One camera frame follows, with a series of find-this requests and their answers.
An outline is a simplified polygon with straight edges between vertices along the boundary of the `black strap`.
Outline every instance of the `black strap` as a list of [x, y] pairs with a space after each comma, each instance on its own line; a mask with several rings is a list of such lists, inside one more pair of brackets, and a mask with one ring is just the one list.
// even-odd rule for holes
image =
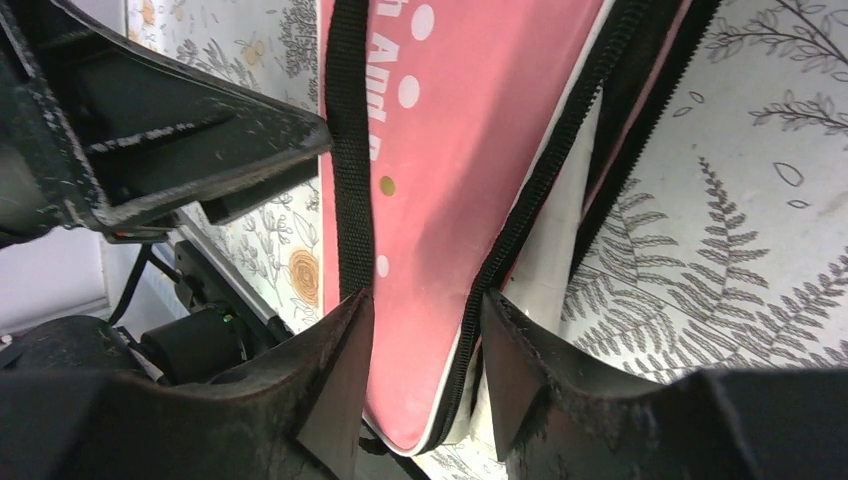
[[333, 136], [333, 181], [342, 299], [374, 283], [374, 217], [365, 96], [368, 0], [336, 0], [327, 36], [324, 105]]

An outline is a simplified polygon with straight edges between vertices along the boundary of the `black zipper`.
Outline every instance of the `black zipper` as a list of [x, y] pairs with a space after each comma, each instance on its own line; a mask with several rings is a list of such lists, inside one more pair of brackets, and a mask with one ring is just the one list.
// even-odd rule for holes
[[490, 288], [500, 289], [503, 285], [550, 194], [601, 85], [636, 33], [645, 13], [658, 1], [660, 0], [619, 0], [610, 10], [595, 46], [569, 95], [563, 114], [554, 126], [548, 144], [471, 285], [456, 354], [436, 412], [433, 431], [423, 451], [432, 450], [443, 443], [456, 418], [471, 356], [480, 336], [483, 293]]
[[574, 275], [582, 263], [607, 215], [621, 195], [625, 182], [630, 178], [645, 145], [665, 114], [671, 97], [677, 91], [720, 5], [720, 0], [694, 0], [689, 7], [642, 111], [628, 132], [618, 156], [577, 230], [569, 277]]

